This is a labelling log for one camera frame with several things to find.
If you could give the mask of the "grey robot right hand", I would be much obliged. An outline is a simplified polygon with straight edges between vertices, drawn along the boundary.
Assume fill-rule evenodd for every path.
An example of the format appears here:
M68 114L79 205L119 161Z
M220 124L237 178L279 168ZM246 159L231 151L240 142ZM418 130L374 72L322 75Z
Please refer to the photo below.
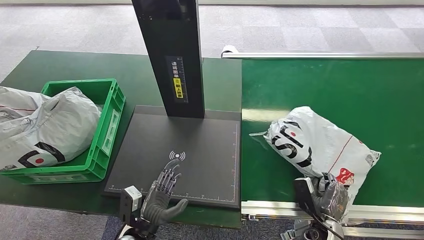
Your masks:
M318 216L340 222L349 203L348 189L329 172L323 172L321 177L312 177L311 182L312 201Z

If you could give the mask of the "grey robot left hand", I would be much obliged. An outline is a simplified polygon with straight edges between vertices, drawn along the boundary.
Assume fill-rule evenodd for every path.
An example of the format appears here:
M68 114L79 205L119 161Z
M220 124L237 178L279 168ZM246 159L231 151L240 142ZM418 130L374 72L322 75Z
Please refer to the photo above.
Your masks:
M160 226L181 214L189 203L183 198L175 206L169 207L173 189L182 175L178 173L180 162L179 159L173 159L165 165L157 179L152 182L144 199L140 216L155 226Z

